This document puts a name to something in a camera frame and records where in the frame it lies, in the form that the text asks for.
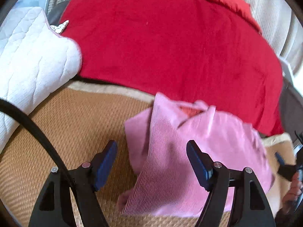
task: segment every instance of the woven mat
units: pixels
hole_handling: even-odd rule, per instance
[[[49,138],[68,169],[90,161],[109,139],[118,142],[118,155],[106,186],[97,193],[110,227],[194,226],[196,218],[127,217],[116,211],[118,195],[134,186],[123,123],[148,103],[114,94],[87,93],[63,88],[42,102],[31,118]],[[0,198],[22,226],[28,226],[38,194],[54,163],[22,127],[0,156]],[[83,226],[75,201],[77,226]],[[228,214],[221,226],[226,226]]]

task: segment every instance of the black strap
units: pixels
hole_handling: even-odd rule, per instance
[[[73,189],[75,187],[75,182],[69,175],[69,172],[63,163],[62,159],[58,155],[55,148],[52,146],[50,141],[47,139],[45,134],[39,129],[39,127],[32,121],[24,112],[19,108],[9,103],[8,101],[0,98],[0,112],[10,116],[16,120],[20,125],[22,125],[29,133],[33,135],[34,138],[42,145],[46,150],[52,160],[58,166],[58,169],[63,173],[69,186]]]

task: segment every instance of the pink corduroy fabric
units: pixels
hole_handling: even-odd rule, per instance
[[[189,117],[180,107],[202,112]],[[252,125],[203,101],[172,101],[157,93],[153,108],[125,122],[125,134],[129,160],[138,178],[134,188],[118,198],[122,214],[190,217],[201,213],[208,192],[199,185],[186,155],[186,143],[191,139],[213,161],[230,169],[251,167],[265,193],[274,180]],[[225,211],[231,210],[232,199],[230,188]]]

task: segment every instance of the black metal bracket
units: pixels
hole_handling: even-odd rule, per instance
[[[110,140],[91,162],[69,170],[75,181],[71,188],[84,226],[108,227],[95,192],[106,183],[117,154],[117,143]],[[57,167],[53,167],[34,206],[29,227],[76,227],[70,185]]]
[[[186,152],[200,185],[209,191],[195,227],[220,225],[229,187],[235,187],[235,191],[228,227],[257,227],[260,220],[262,226],[275,227],[265,193],[251,168],[237,171],[213,162],[194,140],[187,143]]]

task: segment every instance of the white quilted pillow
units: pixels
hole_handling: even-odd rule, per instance
[[[50,28],[42,8],[12,9],[0,27],[0,98],[30,114],[81,61],[79,46]],[[0,152],[18,125],[0,113]]]

